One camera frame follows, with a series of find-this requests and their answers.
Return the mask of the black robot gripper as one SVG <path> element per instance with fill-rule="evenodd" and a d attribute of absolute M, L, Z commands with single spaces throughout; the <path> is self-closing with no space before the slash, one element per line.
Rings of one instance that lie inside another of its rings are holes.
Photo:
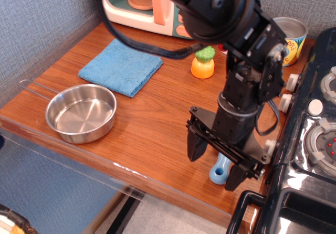
<path fill-rule="evenodd" d="M 256 141 L 254 129 L 263 106 L 251 104 L 246 109 L 218 99 L 216 112 L 192 106 L 187 121 L 187 156 L 191 162 L 199 159 L 208 145 L 229 158 L 231 167 L 225 184 L 233 192 L 247 177 L 259 179 L 269 163 L 263 148 Z"/>

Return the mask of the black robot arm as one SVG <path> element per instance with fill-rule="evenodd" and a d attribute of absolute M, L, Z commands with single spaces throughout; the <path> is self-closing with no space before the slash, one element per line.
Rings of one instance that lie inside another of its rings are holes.
<path fill-rule="evenodd" d="M 270 156 L 257 143 L 258 118 L 285 82 L 282 62 L 285 33 L 260 7 L 259 0 L 172 0 L 180 9 L 187 33 L 205 45 L 228 51 L 227 78 L 211 112 L 191 107 L 187 151 L 200 158 L 208 145 L 233 162 L 225 188 L 235 190 L 247 178 L 259 178 Z"/>

